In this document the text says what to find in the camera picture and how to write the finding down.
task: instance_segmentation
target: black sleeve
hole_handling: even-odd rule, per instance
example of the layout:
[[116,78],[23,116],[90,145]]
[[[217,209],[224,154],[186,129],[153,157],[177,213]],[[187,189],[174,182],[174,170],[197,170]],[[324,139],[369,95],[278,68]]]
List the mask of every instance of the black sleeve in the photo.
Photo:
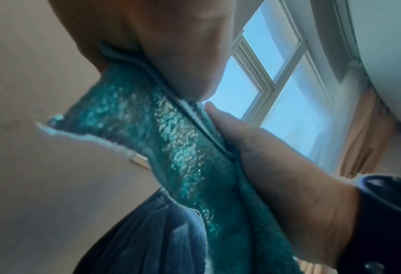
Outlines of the black sleeve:
[[401,179],[368,176],[359,187],[359,215],[337,271],[401,274]]

